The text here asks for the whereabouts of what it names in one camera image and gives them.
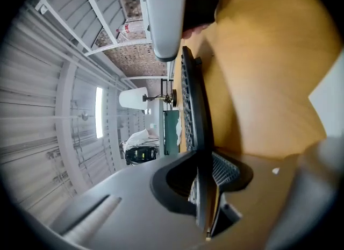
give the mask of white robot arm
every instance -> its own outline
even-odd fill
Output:
[[[214,22],[218,0],[146,0],[150,35],[155,56],[173,61],[182,32]]]

